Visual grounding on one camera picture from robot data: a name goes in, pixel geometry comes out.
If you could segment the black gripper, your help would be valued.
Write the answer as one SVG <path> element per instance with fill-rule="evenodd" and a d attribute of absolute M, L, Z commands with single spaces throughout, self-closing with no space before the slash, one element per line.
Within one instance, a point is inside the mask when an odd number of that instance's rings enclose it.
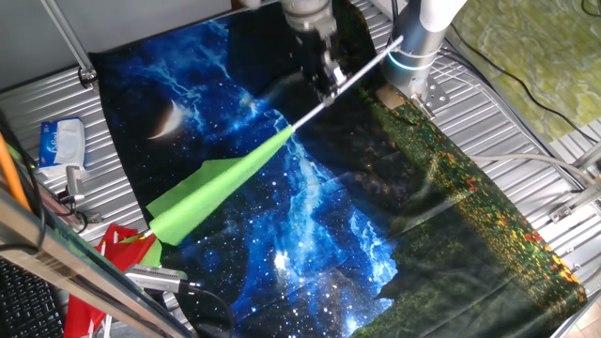
<path fill-rule="evenodd" d="M 315 27 L 296 32 L 296 58 L 307 81 L 316 88 L 319 100 L 326 106 L 334 103 L 336 87 L 347 81 L 338 64 L 337 28 Z"/>

